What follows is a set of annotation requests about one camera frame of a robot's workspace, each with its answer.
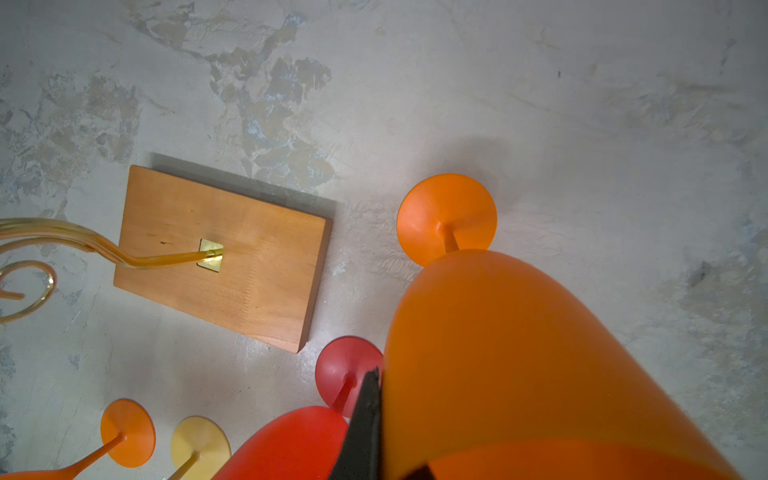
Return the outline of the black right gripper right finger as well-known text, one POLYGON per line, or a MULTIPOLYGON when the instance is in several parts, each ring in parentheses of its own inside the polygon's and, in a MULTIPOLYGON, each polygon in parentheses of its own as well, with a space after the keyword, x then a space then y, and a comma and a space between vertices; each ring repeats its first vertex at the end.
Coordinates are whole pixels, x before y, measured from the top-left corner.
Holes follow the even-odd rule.
POLYGON ((402 480, 435 480, 436 477, 428 463, 423 463, 408 471, 402 480))

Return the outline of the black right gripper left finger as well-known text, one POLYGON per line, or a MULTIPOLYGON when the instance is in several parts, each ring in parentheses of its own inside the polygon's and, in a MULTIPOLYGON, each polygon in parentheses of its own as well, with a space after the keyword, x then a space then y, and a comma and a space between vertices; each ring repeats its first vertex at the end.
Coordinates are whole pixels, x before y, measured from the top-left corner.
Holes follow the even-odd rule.
POLYGON ((380 475, 381 388, 378 368, 367 372, 347 434, 329 479, 372 479, 380 475))

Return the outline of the red wine glass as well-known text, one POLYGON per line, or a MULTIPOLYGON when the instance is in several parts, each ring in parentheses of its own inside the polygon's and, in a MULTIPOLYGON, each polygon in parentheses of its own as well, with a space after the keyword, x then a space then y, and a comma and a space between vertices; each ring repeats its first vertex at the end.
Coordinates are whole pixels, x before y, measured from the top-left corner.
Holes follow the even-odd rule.
POLYGON ((356 336, 331 341, 320 353, 315 382, 323 406, 293 410, 271 421, 239 448, 217 479, 325 479, 342 448, 364 375, 383 354, 356 336))

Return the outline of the orange wine glass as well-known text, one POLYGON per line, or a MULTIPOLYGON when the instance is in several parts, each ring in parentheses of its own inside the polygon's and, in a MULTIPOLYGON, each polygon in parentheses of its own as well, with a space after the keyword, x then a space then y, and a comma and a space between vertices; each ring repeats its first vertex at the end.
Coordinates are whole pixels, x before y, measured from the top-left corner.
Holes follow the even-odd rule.
POLYGON ((736 470, 569 290, 495 252, 495 203, 442 174, 396 231, 421 266, 383 359, 386 479, 734 479, 736 470))
POLYGON ((103 446, 82 460, 58 470, 2 474, 2 479, 75 479, 100 458, 109 455, 118 465, 138 468, 153 456, 156 431, 149 413, 136 401, 119 399, 104 411, 100 423, 103 446))

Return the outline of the yellow wine glass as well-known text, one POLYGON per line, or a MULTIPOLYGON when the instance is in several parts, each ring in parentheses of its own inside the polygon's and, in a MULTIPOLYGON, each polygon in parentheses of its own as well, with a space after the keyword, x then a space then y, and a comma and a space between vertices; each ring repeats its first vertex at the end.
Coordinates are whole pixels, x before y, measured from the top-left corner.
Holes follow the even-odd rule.
POLYGON ((232 457, 224 431, 203 416, 189 416, 176 426, 170 452, 175 467, 170 480, 210 480, 232 457))

